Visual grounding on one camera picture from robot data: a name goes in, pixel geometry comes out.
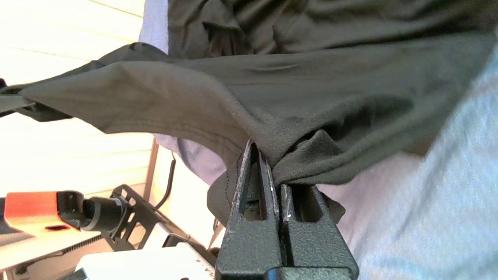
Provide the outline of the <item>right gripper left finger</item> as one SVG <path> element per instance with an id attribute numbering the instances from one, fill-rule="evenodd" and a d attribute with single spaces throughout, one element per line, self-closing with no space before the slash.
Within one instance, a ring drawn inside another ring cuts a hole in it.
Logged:
<path id="1" fill-rule="evenodd" d="M 282 266 L 277 190 L 265 156 L 249 140 L 239 167 L 215 279 L 263 280 L 267 271 Z"/>

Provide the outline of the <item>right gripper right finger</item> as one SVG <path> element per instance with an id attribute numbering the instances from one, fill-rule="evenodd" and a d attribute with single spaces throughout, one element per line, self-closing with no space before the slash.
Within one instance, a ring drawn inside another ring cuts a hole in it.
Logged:
<path id="1" fill-rule="evenodd" d="M 359 268 L 316 186 L 273 188 L 282 266 L 274 280 L 356 280 Z"/>

